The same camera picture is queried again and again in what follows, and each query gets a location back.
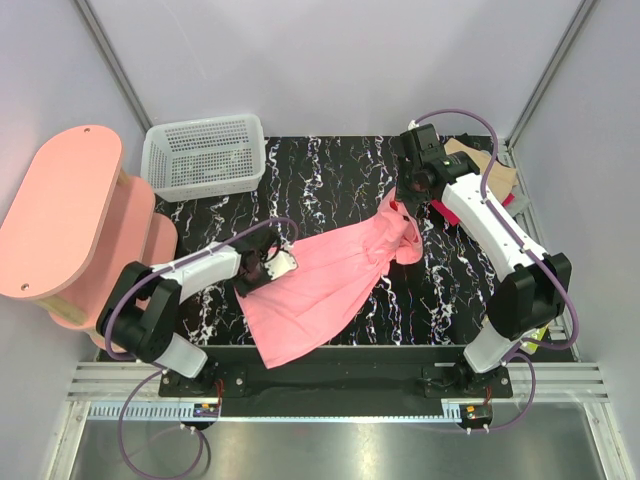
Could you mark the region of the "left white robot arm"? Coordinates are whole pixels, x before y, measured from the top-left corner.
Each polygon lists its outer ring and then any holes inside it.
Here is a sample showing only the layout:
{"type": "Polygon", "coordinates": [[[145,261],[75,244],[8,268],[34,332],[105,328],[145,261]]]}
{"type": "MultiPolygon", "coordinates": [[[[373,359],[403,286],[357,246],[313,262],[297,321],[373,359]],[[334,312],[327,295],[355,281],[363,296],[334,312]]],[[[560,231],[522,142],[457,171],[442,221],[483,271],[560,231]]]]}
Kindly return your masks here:
{"type": "Polygon", "coordinates": [[[260,275],[262,262],[274,249],[243,242],[218,242],[178,260],[146,266],[125,266],[96,322],[105,344],[135,358],[181,375],[181,384],[196,396],[215,386],[216,372],[207,354],[175,330],[180,305],[211,284],[260,275]]]}

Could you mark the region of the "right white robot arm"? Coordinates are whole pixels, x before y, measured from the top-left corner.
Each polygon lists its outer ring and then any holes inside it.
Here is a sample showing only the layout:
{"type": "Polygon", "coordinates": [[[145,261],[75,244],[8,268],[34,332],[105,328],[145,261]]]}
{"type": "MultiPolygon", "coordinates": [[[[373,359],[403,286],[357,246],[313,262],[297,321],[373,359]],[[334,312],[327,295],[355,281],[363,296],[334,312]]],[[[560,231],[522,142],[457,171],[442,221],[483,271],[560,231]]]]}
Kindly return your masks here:
{"type": "Polygon", "coordinates": [[[571,263],[525,234],[467,154],[429,161],[399,158],[396,198],[410,213],[434,200],[451,210],[487,255],[499,281],[486,303],[480,332],[445,376],[445,388],[476,396],[517,351],[556,347],[543,341],[543,331],[569,306],[571,263]]]}

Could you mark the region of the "pink t-shirt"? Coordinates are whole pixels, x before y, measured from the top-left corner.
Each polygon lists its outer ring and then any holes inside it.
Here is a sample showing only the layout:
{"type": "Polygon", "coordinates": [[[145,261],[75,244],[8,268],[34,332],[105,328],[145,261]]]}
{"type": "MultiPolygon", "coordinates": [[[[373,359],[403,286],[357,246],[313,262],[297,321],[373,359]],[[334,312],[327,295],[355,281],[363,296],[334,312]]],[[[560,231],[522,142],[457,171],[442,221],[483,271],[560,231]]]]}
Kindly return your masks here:
{"type": "Polygon", "coordinates": [[[237,300],[264,366],[305,356],[355,317],[390,264],[423,258],[417,221],[391,190],[375,215],[294,244],[297,269],[237,300]]]}

